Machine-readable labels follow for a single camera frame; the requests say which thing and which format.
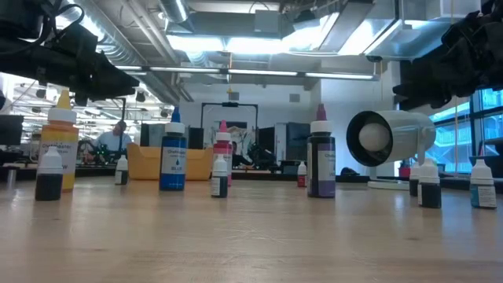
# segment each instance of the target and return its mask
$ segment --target fluorescent light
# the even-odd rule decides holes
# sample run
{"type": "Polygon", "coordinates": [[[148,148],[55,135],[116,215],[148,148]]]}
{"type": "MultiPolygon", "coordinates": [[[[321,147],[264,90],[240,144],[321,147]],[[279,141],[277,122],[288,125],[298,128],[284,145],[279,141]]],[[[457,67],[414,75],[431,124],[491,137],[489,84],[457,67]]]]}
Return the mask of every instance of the fluorescent light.
{"type": "Polygon", "coordinates": [[[123,71],[141,71],[141,66],[116,66],[116,68],[123,71]]]}
{"type": "Polygon", "coordinates": [[[223,51],[222,40],[218,37],[195,37],[168,35],[167,40],[175,50],[185,52],[223,51]]]}
{"type": "Polygon", "coordinates": [[[220,69],[217,68],[151,67],[150,70],[154,72],[220,73],[220,69]]]}
{"type": "Polygon", "coordinates": [[[297,76],[297,72],[229,69],[231,75],[282,75],[297,76]]]}
{"type": "Polygon", "coordinates": [[[315,72],[307,72],[306,77],[319,78],[319,79],[373,79],[374,78],[373,75],[315,73],[315,72]]]}
{"type": "Polygon", "coordinates": [[[339,55],[359,55],[367,49],[374,40],[372,25],[369,20],[364,20],[360,26],[347,39],[343,47],[337,52],[339,55]]]}
{"type": "Polygon", "coordinates": [[[369,46],[369,48],[367,48],[364,51],[364,54],[368,55],[368,54],[372,53],[381,43],[383,43],[384,40],[387,39],[388,36],[391,35],[391,33],[393,33],[393,31],[395,31],[401,25],[402,25],[402,20],[397,20],[396,23],[394,23],[390,28],[388,28],[387,31],[385,31],[379,38],[377,38],[377,40],[372,45],[369,46]]]}
{"type": "Polygon", "coordinates": [[[240,54],[278,54],[288,49],[280,39],[231,38],[227,51],[240,54]]]}

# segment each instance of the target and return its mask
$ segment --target yellow bottle cap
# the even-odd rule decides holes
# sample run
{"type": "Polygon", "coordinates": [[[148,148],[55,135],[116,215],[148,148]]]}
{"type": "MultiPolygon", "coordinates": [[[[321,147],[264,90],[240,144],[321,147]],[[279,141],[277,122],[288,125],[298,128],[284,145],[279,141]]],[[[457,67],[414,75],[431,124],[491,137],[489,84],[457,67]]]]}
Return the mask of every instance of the yellow bottle cap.
{"type": "Polygon", "coordinates": [[[72,110],[72,106],[70,105],[70,91],[61,91],[60,99],[57,100],[56,107],[59,109],[72,110]]]}

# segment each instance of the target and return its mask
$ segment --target blue bottle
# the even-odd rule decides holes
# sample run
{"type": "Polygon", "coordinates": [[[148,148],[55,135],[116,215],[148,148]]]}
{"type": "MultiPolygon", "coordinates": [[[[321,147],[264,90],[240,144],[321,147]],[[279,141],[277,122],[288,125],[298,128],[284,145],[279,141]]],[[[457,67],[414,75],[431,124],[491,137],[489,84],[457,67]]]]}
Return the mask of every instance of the blue bottle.
{"type": "Polygon", "coordinates": [[[181,191],[185,187],[185,160],[187,139],[183,137],[185,125],[180,123],[178,107],[174,108],[171,122],[166,124],[160,151],[159,189],[181,191]]]}

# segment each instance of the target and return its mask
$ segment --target red object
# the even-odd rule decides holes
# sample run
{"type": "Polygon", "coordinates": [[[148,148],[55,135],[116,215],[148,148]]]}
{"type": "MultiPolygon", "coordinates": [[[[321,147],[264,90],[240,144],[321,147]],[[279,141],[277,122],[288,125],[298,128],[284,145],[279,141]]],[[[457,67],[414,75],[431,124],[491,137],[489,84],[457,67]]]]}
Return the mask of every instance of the red object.
{"type": "Polygon", "coordinates": [[[400,177],[409,177],[410,176],[410,167],[399,168],[398,169],[398,176],[400,176],[400,177]]]}
{"type": "Polygon", "coordinates": [[[306,187],[306,175],[298,175],[297,176],[297,186],[299,188],[305,188],[306,187]]]}

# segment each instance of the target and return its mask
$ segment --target ceiling light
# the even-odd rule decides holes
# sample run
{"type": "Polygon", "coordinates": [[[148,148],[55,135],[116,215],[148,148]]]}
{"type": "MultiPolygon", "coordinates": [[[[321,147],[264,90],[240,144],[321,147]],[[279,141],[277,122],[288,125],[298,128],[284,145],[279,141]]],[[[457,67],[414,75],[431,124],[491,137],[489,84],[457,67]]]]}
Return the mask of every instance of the ceiling light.
{"type": "Polygon", "coordinates": [[[297,76],[297,72],[229,69],[231,75],[281,75],[297,76]]]}
{"type": "Polygon", "coordinates": [[[307,72],[306,77],[319,78],[319,79],[373,79],[374,78],[373,75],[315,73],[315,72],[307,72]]]}
{"type": "Polygon", "coordinates": [[[278,54],[288,49],[280,39],[231,38],[227,51],[240,54],[278,54]]]}
{"type": "Polygon", "coordinates": [[[186,72],[204,74],[220,73],[220,70],[217,68],[151,67],[150,70],[154,72],[186,72]]]}
{"type": "Polygon", "coordinates": [[[390,36],[393,31],[395,31],[397,28],[399,28],[402,25],[402,20],[397,20],[390,28],[388,28],[387,31],[385,31],[377,40],[372,43],[369,48],[365,50],[365,55],[368,55],[372,53],[381,43],[383,43],[384,40],[387,39],[388,36],[390,36]]]}
{"type": "Polygon", "coordinates": [[[185,52],[223,51],[222,40],[218,37],[195,37],[168,35],[167,40],[175,50],[185,52]]]}

